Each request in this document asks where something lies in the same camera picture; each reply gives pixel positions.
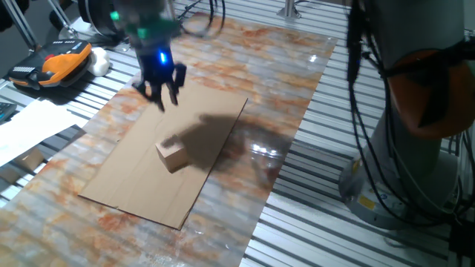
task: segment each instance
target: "small wooden block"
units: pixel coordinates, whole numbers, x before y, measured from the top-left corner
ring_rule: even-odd
[[[42,152],[37,147],[33,147],[16,157],[13,161],[29,171],[35,171],[35,169],[43,162],[43,159],[45,158],[43,157]]]
[[[20,174],[8,165],[0,166],[0,178],[13,184],[16,180],[20,179]]]
[[[169,139],[155,144],[163,164],[169,172],[174,172],[188,163],[185,145],[178,136],[173,135]]]

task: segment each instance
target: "metal rod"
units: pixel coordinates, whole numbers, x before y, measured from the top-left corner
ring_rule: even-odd
[[[176,16],[175,16],[175,9],[174,9],[174,6],[173,6],[173,1],[172,0],[165,0],[165,4],[166,4],[166,12],[168,13],[168,15],[170,16],[170,19],[172,20],[175,20],[176,19]]]
[[[20,7],[17,5],[14,0],[2,0],[5,6],[5,9],[10,14],[13,23],[18,28],[18,31],[22,35],[27,46],[30,48],[30,52],[35,52],[41,45],[38,43],[33,31],[30,28],[30,25],[27,22],[27,19],[23,16],[23,12],[20,10]]]
[[[56,0],[47,0],[50,3],[50,6],[53,8],[54,13],[61,20],[62,26],[68,29],[68,32],[73,35],[74,38],[78,38],[78,33],[71,27],[71,21],[66,16],[66,13],[61,8],[61,5]]]
[[[285,0],[284,15],[291,17],[294,10],[295,0]]]

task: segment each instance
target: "yellow label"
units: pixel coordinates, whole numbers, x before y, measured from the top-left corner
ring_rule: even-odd
[[[355,160],[355,163],[353,163],[353,171],[352,171],[352,174],[355,174],[355,172],[358,170],[358,168],[359,168],[359,161],[360,161],[360,159]]]
[[[362,204],[364,207],[369,208],[371,211],[374,209],[375,203],[371,201],[370,199],[368,199],[367,197],[365,197],[364,195],[361,195],[359,197],[358,202]]]

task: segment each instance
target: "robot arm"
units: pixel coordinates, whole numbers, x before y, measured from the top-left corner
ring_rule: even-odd
[[[180,23],[170,6],[170,0],[114,0],[116,11],[111,13],[114,24],[125,31],[137,53],[141,80],[133,86],[162,111],[162,85],[167,85],[171,102],[177,105],[186,75],[186,66],[175,64],[171,54],[170,42],[180,34]],[[145,82],[151,93],[146,92]]]
[[[475,202],[472,188],[466,205],[457,200],[453,210],[444,209],[455,187],[462,191],[462,186],[456,158],[439,152],[442,138],[466,131],[475,118],[475,76],[469,68],[475,44],[464,37],[462,0],[353,0],[348,25],[347,80],[360,155],[340,177],[345,204],[382,228],[453,223]],[[363,43],[370,52],[363,52]],[[386,93],[371,138],[354,89],[362,57],[379,70]],[[463,139],[475,169],[470,139],[466,134]],[[361,204],[365,197],[378,208]]]

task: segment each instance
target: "cardboard sheet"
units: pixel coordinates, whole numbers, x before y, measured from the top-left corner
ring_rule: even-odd
[[[80,196],[180,229],[233,128],[246,97],[187,82],[177,107],[149,105]],[[169,173],[156,143],[178,135],[190,165]]]

